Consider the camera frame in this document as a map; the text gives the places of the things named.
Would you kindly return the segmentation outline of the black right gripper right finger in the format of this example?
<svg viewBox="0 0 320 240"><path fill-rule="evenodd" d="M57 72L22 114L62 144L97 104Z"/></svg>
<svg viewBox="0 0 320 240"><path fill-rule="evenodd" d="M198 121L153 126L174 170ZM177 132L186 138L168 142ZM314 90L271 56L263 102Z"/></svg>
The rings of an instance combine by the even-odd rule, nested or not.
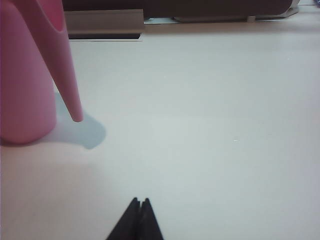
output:
<svg viewBox="0 0 320 240"><path fill-rule="evenodd" d="M141 205L138 221L139 240L164 240L151 202L146 198Z"/></svg>

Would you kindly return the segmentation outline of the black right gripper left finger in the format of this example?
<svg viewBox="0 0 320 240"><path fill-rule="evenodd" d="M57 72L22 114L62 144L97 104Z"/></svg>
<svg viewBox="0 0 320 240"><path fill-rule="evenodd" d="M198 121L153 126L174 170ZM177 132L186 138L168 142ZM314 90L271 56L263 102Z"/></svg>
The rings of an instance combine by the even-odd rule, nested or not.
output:
<svg viewBox="0 0 320 240"><path fill-rule="evenodd" d="M137 238L140 201L134 197L112 229L107 240L135 240Z"/></svg>

